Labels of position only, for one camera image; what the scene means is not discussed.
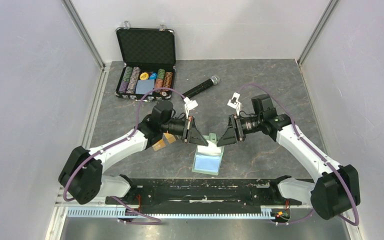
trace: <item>poker chip case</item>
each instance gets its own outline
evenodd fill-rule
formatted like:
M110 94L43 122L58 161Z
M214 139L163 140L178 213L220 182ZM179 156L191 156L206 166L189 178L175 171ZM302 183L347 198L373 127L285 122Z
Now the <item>poker chip case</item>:
M169 85L164 83L164 85L173 88L176 75L176 48L175 32L172 29L166 29L164 25L160 25L160 28L133 28L125 26L117 28L115 33L124 61L124 68L115 90L117 97L139 100L144 96L144 94L137 94L136 91L131 93L131 85L129 85L130 88L127 88L130 89L130 93L121 89L123 86L126 86L126 83L122 85L126 68L129 73L132 71L131 68L135 71L135 67L138 67L140 68L140 74L144 72L157 73L160 69L164 69L166 73L172 73L171 83ZM172 98L172 94L171 91L166 91L165 93L153 92L145 100L169 100Z

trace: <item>white wall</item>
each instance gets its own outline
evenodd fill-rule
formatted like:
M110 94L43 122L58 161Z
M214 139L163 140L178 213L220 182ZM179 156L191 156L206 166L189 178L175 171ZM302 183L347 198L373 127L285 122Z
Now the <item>white wall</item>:
M115 30L175 30L177 59L296 59L329 0L72 0L104 62L121 61Z
M0 240L41 240L99 79L61 1L0 0Z
M363 231L384 239L384 1L340 1L303 73L332 157L359 172Z

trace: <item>gray stone surface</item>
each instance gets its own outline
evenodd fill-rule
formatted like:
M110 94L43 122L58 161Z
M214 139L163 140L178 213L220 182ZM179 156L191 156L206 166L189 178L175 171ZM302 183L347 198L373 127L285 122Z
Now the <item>gray stone surface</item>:
M105 86L91 147L105 144L127 133L135 125L135 111L139 104L115 96L123 70L122 62L113 62ZM237 60L179 60L176 64L174 88L185 92L197 84L218 75L220 84L196 95L199 106L191 114L202 134L221 136L233 108L227 106L232 94L243 84L254 82L267 87L293 114L304 134L321 147L321 137L300 70L292 59L237 59ZM262 94L257 88L246 88L240 101L247 113L252 113L251 98ZM172 100L177 114L182 112L180 96ZM140 119L151 112L155 102L145 102ZM211 178L212 175L194 173L196 145L176 141L161 150L147 149L135 153L109 168L106 175L125 174L131 178ZM220 166L219 178L277 178L291 175L309 178L304 167L283 147L262 133L246 136L245 142L227 145Z

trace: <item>black microphone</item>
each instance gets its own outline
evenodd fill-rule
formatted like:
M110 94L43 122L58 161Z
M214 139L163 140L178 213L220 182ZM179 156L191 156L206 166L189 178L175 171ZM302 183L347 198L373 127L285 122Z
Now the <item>black microphone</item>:
M205 80L203 83L198 84L198 86L192 88L191 90L183 93L183 95L187 98L192 98L193 96L199 94L200 92L208 89L211 86L217 85L220 82L220 77L217 75L214 75L210 77L209 79Z

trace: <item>robotic arm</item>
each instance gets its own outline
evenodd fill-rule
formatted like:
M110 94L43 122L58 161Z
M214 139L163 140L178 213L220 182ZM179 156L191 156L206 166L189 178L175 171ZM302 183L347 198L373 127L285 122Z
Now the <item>robotic arm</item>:
M163 138L163 133L169 133L181 137L184 143L208 146L207 140L198 131L195 118L189 115L189 110L196 107L195 101L185 104L184 117L173 117L173 104L170 101L159 102L152 113L147 115L137 126L137 131L130 138L134 129L104 145L86 150L82 146L76 147L70 154L65 166L59 175L58 181L66 186L75 169L87 158L90 153L100 152L87 165L85 165L74 177L68 192L79 204L86 204L96 196L106 197L115 195L123 197L130 189L130 183L125 176L105 176L102 173L115 163L129 155L146 150Z
M352 165L341 166L303 135L299 127L291 123L288 115L278 115L269 95L262 94L251 99L254 114L248 117L240 115L242 104L238 98L239 94L235 93L227 104L236 109L236 114L229 116L227 130L217 143L218 147L243 142L247 134L261 131L285 147L315 182L300 181L287 175L279 177L270 183L277 198L295 199L312 205L326 220L351 209L351 202L332 166L344 179L355 204L360 204L359 177Z

